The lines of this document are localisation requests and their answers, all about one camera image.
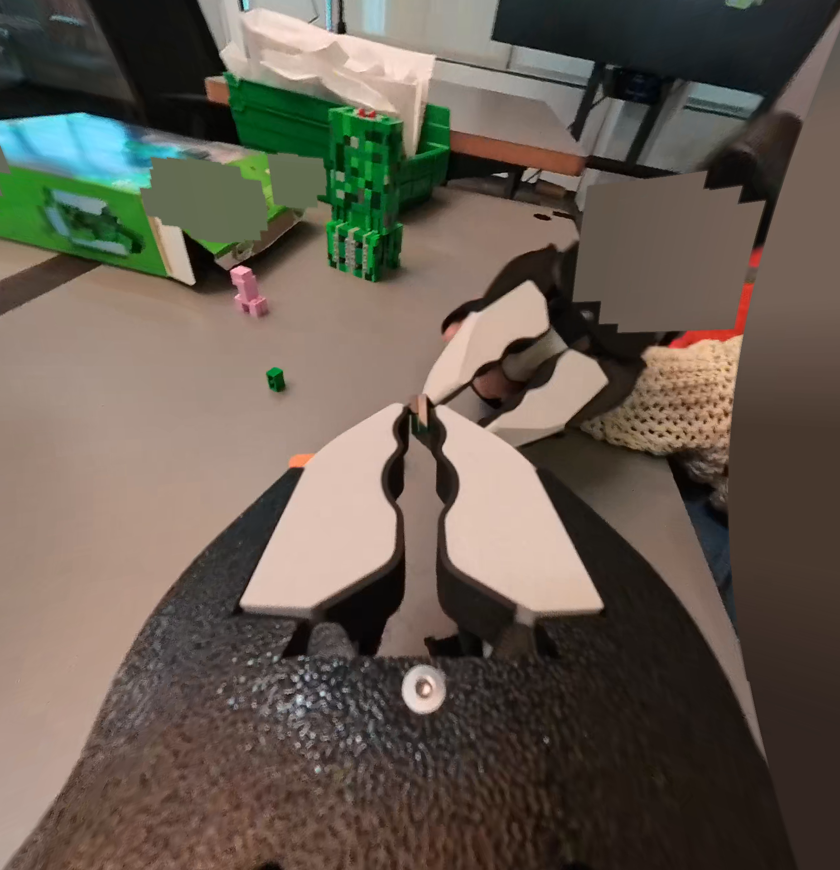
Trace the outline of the red cloth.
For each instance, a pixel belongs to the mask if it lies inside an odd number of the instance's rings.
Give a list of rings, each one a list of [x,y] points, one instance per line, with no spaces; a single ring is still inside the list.
[[[737,312],[736,322],[730,329],[724,330],[701,330],[687,331],[673,339],[668,346],[672,349],[682,350],[702,341],[719,341],[725,342],[742,336],[745,324],[748,317],[748,311],[752,299],[752,291],[758,275],[758,267],[760,265],[763,254],[763,247],[755,248],[750,257],[749,269],[746,280],[743,284],[741,296],[739,299],[739,308]]]

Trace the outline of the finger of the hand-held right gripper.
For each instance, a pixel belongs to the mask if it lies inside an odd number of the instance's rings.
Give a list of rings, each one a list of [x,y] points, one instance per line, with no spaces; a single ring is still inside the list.
[[[575,350],[566,350],[541,364],[516,396],[482,428],[518,448],[547,439],[568,423],[609,384],[599,362]]]
[[[432,365],[423,395],[445,404],[470,386],[481,370],[499,363],[515,345],[532,343],[550,330],[547,299],[531,280],[468,313]]]

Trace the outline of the green lego set box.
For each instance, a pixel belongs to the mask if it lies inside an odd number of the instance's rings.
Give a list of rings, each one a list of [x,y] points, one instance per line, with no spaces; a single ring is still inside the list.
[[[210,241],[151,216],[143,190],[153,160],[167,159],[232,166],[257,183],[265,232]],[[193,286],[207,267],[244,266],[303,218],[274,202],[259,151],[87,113],[0,120],[1,238]]]

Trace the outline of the person's blue jeans leg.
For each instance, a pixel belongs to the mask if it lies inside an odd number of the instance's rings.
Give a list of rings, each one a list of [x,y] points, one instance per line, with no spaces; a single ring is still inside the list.
[[[727,516],[703,496],[684,496],[684,503],[724,609],[737,630]]]

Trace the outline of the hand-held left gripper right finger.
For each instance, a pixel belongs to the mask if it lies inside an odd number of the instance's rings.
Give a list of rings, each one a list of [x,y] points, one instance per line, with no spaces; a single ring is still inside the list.
[[[430,413],[436,460],[436,585],[458,625],[534,625],[599,614],[603,602],[539,472],[447,407]]]

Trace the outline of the black monitor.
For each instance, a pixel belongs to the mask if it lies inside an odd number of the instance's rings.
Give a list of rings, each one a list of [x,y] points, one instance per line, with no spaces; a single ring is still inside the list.
[[[837,1],[501,1],[491,39],[767,95],[839,10]]]

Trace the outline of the dark chair back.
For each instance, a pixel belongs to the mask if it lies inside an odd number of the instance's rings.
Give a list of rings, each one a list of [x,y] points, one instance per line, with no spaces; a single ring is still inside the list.
[[[738,187],[749,200],[778,194],[803,129],[787,111],[768,111],[727,137],[702,162],[705,188]]]

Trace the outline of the person's right forearm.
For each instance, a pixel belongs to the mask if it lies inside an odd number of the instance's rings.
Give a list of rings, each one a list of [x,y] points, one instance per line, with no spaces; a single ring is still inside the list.
[[[705,339],[684,349],[655,346],[621,405],[579,425],[608,444],[673,456],[687,476],[710,488],[728,513],[730,428],[742,336]]]

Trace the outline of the grey desk brown edge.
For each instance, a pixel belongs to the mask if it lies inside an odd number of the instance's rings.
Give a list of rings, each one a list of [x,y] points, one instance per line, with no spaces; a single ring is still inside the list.
[[[206,81],[208,99],[229,104],[224,74]],[[526,169],[573,179],[586,158],[566,125],[540,100],[432,81],[429,96],[450,113],[447,181],[507,173],[518,182]]]

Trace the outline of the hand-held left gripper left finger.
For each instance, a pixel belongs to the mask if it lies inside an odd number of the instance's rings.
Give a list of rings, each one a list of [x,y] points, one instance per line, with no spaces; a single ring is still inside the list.
[[[322,616],[404,558],[404,457],[410,410],[391,404],[318,450],[242,594],[250,614]]]

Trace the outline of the pink lego pig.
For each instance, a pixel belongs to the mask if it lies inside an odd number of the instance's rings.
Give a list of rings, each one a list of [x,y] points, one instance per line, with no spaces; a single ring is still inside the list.
[[[261,319],[269,313],[268,301],[260,293],[252,268],[236,266],[230,270],[230,279],[236,290],[234,305],[237,310],[254,319]]]

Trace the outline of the green lego creeper figure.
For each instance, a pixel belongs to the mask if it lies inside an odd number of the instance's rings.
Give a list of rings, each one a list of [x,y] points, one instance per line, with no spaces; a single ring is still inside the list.
[[[400,265],[403,224],[396,177],[403,123],[364,108],[328,112],[327,256],[330,267],[376,282]]]

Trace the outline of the green plastic crate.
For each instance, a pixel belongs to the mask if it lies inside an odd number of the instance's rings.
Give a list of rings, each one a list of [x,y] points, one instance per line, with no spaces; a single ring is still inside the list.
[[[342,108],[319,97],[224,74],[239,142],[253,150],[328,157],[328,114]],[[405,158],[398,176],[401,208],[428,200],[446,183],[449,168],[449,109],[428,103],[416,153]]]

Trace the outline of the person's right hand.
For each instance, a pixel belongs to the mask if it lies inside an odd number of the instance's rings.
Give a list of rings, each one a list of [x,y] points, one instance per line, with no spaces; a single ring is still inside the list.
[[[503,402],[519,394],[524,384],[508,378],[502,368],[496,367],[475,377],[471,386],[487,406],[498,409]]]

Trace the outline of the black office chair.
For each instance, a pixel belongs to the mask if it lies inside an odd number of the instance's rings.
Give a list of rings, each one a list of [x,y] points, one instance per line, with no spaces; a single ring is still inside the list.
[[[197,139],[239,143],[228,104],[210,101],[206,81],[224,71],[197,1],[92,1],[143,125]]]

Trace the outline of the black monitor stand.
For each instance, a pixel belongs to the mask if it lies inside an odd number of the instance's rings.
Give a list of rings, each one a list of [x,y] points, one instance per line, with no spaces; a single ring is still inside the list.
[[[644,114],[623,160],[592,155],[586,158],[586,168],[609,171],[636,178],[653,178],[668,174],[641,163],[644,154],[655,143],[665,120],[688,100],[690,82],[653,73],[593,64],[578,110],[568,127],[575,141],[582,138],[589,115],[605,100],[615,100],[643,106]]]

